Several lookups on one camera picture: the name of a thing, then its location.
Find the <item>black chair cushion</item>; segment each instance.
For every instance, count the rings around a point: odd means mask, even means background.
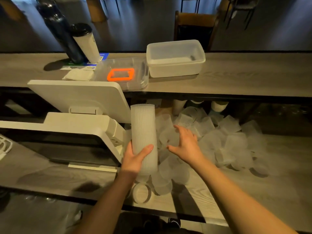
[[[177,41],[196,39],[202,45],[204,50],[207,49],[213,27],[204,26],[178,26]]]

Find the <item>black bottle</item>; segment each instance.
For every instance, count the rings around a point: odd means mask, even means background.
[[[44,19],[46,26],[49,28],[72,62],[75,64],[83,63],[85,56],[70,34],[70,25],[65,16],[63,16],[58,9],[56,3],[39,3],[36,8]]]

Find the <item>person's right arm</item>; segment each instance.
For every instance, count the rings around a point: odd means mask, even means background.
[[[211,191],[229,227],[239,234],[294,234],[292,228],[284,224],[266,208],[260,205],[235,183],[228,179],[200,151],[197,137],[181,126],[176,126],[180,133],[178,147],[167,146],[188,163],[205,181]]]

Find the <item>wooden countertop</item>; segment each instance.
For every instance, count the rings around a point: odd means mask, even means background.
[[[260,178],[250,171],[222,171],[245,192],[298,231],[312,232],[312,138],[266,135],[264,159],[271,175]],[[97,200],[115,178],[114,173],[68,168],[55,164],[15,143],[0,161],[0,186]],[[144,208],[150,214],[177,212],[226,225],[223,215],[201,178],[190,168],[188,185],[174,185],[172,194],[153,196]]]
[[[145,57],[110,53],[109,58]],[[0,54],[0,86],[27,87],[31,79],[61,80],[64,53]],[[151,78],[145,91],[191,94],[312,97],[312,54],[206,53],[199,75]]]

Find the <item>clear plastic lid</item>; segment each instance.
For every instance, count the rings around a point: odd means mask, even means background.
[[[143,91],[149,82],[145,58],[106,59],[97,64],[92,81],[114,81],[123,91]]]

